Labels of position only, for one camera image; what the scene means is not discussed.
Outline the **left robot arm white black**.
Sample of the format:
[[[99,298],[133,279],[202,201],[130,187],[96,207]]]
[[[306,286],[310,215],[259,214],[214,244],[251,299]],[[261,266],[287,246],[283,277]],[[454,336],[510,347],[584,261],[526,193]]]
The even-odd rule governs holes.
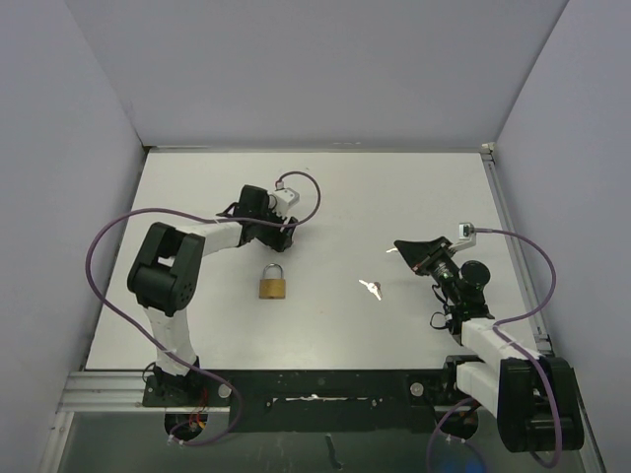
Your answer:
[[[224,249],[243,246],[254,239],[277,252],[293,243],[288,215],[300,200],[297,191],[279,183],[273,191],[246,185],[240,199],[213,222],[189,228],[154,223],[149,228],[127,278],[127,288],[144,308],[157,349],[154,375],[165,383],[166,393],[177,404],[197,399],[201,381],[192,366],[199,365],[193,350],[186,307],[196,291],[202,259]]]

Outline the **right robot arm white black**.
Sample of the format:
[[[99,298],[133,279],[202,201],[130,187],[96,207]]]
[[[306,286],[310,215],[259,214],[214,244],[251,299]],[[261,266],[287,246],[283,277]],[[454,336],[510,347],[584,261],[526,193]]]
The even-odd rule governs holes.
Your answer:
[[[494,318],[484,295],[491,280],[488,267],[453,260],[475,244],[475,237],[472,226],[464,225],[457,242],[440,236],[394,244],[415,275],[433,279],[446,330],[471,353],[448,357],[439,378],[441,392],[425,393],[439,405],[472,398],[495,417],[510,452],[579,450],[585,430],[574,370],[560,357],[525,347]]]

